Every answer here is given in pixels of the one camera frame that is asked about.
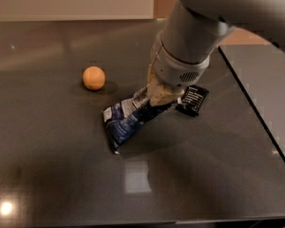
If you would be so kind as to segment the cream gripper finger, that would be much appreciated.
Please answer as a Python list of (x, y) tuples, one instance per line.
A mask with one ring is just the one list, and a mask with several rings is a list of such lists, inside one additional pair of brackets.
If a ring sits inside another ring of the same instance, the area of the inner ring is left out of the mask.
[(164, 85), (159, 82), (152, 66), (148, 69), (147, 98), (151, 106), (167, 105), (184, 94), (184, 89), (178, 86)]

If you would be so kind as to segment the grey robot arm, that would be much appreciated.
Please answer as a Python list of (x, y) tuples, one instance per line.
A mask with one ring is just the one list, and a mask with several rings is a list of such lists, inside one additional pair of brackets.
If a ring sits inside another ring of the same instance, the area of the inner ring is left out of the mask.
[(166, 105), (195, 84), (213, 49), (236, 28), (285, 53), (285, 0), (177, 0), (151, 49), (150, 104)]

